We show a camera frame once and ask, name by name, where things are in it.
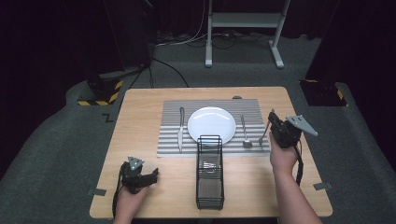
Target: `white metal frame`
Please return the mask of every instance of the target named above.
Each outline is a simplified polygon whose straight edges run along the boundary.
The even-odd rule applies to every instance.
[[[211,67],[212,59],[212,28],[213,27],[260,27],[276,28],[274,40],[269,41],[271,51],[274,55],[276,66],[284,68],[282,58],[280,57],[277,44],[282,32],[283,24],[287,16],[290,0],[285,1],[281,13],[214,13],[212,11],[212,0],[209,0],[209,10],[207,19],[207,40],[205,66]]]

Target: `black wire basket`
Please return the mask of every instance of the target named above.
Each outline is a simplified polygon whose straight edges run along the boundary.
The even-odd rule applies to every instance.
[[[197,207],[221,210],[224,205],[221,138],[219,135],[201,135],[197,146]]]

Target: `wooden table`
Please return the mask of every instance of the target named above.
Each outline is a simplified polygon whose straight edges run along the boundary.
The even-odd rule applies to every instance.
[[[135,89],[125,93],[119,118],[97,185],[105,196],[93,197],[90,214],[112,217],[112,199],[120,166],[128,155],[145,160],[142,175],[159,168],[158,183],[150,187],[136,217],[278,217],[275,183],[269,157],[224,158],[225,202],[222,210],[199,210],[195,202],[195,158],[158,158],[157,146],[168,100],[258,99],[264,122],[272,108],[281,119],[295,115],[287,91],[282,87]],[[332,214],[317,166],[302,135],[304,175],[301,189],[320,217]]]

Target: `placemat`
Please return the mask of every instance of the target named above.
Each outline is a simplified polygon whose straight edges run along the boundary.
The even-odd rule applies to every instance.
[[[180,128],[180,111],[184,107],[183,148],[179,152],[177,132]],[[264,122],[257,99],[232,100],[189,100],[164,101],[163,118],[161,121],[160,137],[158,141],[158,157],[196,157],[197,143],[193,140],[187,128],[189,118],[196,110],[215,106],[227,110],[235,119],[236,131],[233,138],[223,144],[224,157],[268,156],[270,147],[267,135],[263,138],[262,147],[259,138],[264,134]],[[245,139],[240,114],[244,114],[247,138],[252,142],[252,148],[244,148]]]

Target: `silverware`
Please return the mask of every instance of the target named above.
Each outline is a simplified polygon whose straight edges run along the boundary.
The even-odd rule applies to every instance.
[[[267,130],[268,130],[268,127],[270,126],[270,120],[268,120],[267,121],[267,126],[265,127],[265,130],[264,130],[264,134],[262,135],[262,137],[261,138],[259,138],[259,144],[260,144],[260,147],[262,147],[262,139],[265,137],[265,134],[267,133]]]
[[[244,128],[244,134],[245,134],[245,140],[243,142],[243,145],[246,148],[251,148],[251,147],[253,147],[253,144],[250,142],[250,140],[248,140],[247,128],[245,127],[245,119],[244,119],[243,114],[241,114],[241,120],[242,120],[242,127]]]
[[[184,128],[184,107],[180,108],[180,129],[177,133],[178,151],[181,153],[183,148],[183,128]]]

